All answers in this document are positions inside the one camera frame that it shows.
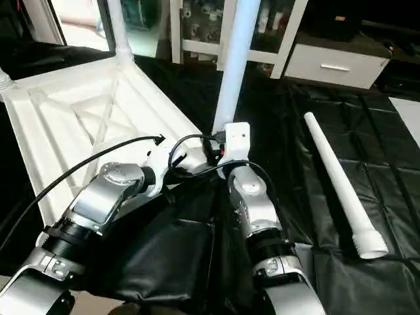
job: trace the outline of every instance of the metal joint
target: metal joint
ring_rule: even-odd
[[[265,182],[249,166],[235,168],[228,179],[230,202],[238,210],[243,234],[282,229],[276,208],[266,193]]]

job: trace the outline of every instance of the white pole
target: white pole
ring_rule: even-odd
[[[229,50],[213,124],[214,133],[222,131],[224,125],[234,120],[260,2],[261,0],[238,0],[236,4],[234,25],[230,34]]]
[[[131,51],[127,32],[125,30],[124,16],[121,8],[120,0],[108,0],[108,8],[110,10],[111,24],[115,37],[115,53],[117,58],[122,62],[132,62],[134,60]]]
[[[2,93],[16,87],[14,81],[9,75],[0,68],[0,102],[3,101]]]
[[[348,223],[353,231],[353,242],[359,256],[363,259],[374,259],[388,253],[382,235],[375,230],[366,214],[363,205],[360,203],[356,192],[348,180],[343,168],[328,140],[318,125],[313,113],[306,113],[304,120],[308,125],[310,134],[321,155],[321,159],[327,169],[328,175],[334,189],[340,199],[346,214]]]

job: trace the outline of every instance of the white plastic bracket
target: white plastic bracket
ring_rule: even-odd
[[[249,124],[227,123],[224,126],[224,131],[226,132],[226,144],[224,155],[218,165],[232,160],[248,160],[248,153],[251,147]],[[218,169],[217,172],[222,179],[225,179],[222,169]]]
[[[163,187],[163,178],[165,177],[166,172],[168,172],[169,154],[171,153],[171,150],[175,144],[176,142],[174,140],[165,139],[150,152],[149,158],[143,166],[149,166],[153,169],[156,183],[146,191],[146,196],[153,197],[161,192]],[[179,156],[183,155],[183,153],[184,150],[179,148],[176,151],[173,159],[177,159]]]

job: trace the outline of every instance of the black cloth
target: black cloth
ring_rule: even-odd
[[[0,56],[0,66],[17,79],[109,54],[16,44]],[[137,58],[136,63],[201,131],[210,132],[221,73],[149,58]],[[341,205],[303,121],[309,110],[341,160],[374,227],[382,233],[390,252],[386,257],[373,261],[358,258]],[[2,125],[8,124],[6,118],[4,115]],[[420,152],[387,97],[297,85],[248,73],[235,120],[251,124],[250,159],[272,177],[293,238],[313,245],[314,287],[327,313],[420,313]],[[15,147],[18,160],[13,165],[23,169],[11,137],[9,133],[8,143]],[[20,187],[28,183],[23,171],[20,180]],[[205,306],[220,313],[239,313],[248,306],[248,295],[253,293],[249,265],[238,227],[226,217],[226,186],[215,178],[183,185],[192,186],[174,192],[175,205],[158,199],[114,224],[98,256],[103,258],[102,264],[88,283],[91,292],[191,312]],[[13,201],[10,204],[18,207]],[[9,213],[10,208],[5,209],[1,216],[7,218]],[[10,225],[4,226],[0,233],[4,235],[8,228]],[[119,230],[130,231],[130,237],[122,238]],[[15,236],[10,246],[21,237]],[[177,257],[179,253],[185,259]],[[2,271],[9,259],[1,254]],[[241,259],[245,264],[237,269]],[[188,269],[184,277],[180,269],[170,277],[169,271],[176,266]],[[152,277],[157,270],[163,270],[166,278]],[[170,284],[177,283],[180,285],[171,288]],[[212,296],[217,289],[219,294]]]

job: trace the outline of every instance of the robotic arm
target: robotic arm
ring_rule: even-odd
[[[69,290],[83,275],[93,249],[121,204],[146,194],[156,183],[154,170],[135,164],[105,164],[64,212],[42,246],[36,247],[0,292],[0,314],[67,315]]]
[[[225,133],[219,164],[247,160],[249,124],[227,124]],[[91,265],[93,249],[122,203],[139,194],[150,198],[160,193],[171,148],[163,141],[145,167],[105,164],[61,219],[44,229],[47,240],[31,252],[0,292],[0,315],[68,315],[74,305],[69,290],[75,289]],[[254,277],[264,295],[263,314],[325,314],[284,233],[265,181],[250,166],[240,165],[219,175],[227,179],[230,202],[240,216]]]

